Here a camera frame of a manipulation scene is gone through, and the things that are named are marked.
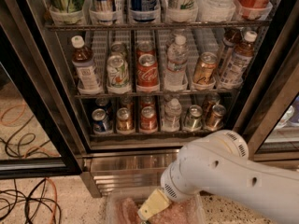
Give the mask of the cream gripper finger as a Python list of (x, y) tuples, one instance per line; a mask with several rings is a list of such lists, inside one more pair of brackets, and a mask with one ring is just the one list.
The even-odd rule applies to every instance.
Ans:
[(171, 201), (164, 194), (163, 190), (160, 188), (155, 189), (146, 201), (138, 209), (138, 216), (142, 220), (149, 220), (151, 217), (162, 212), (168, 208)]

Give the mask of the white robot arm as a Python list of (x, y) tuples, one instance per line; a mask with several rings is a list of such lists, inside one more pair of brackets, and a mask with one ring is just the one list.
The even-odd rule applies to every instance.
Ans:
[(161, 176), (161, 186), (138, 210), (143, 220), (206, 191), (280, 224), (299, 224), (299, 173), (249, 160), (245, 140), (220, 130), (185, 145)]

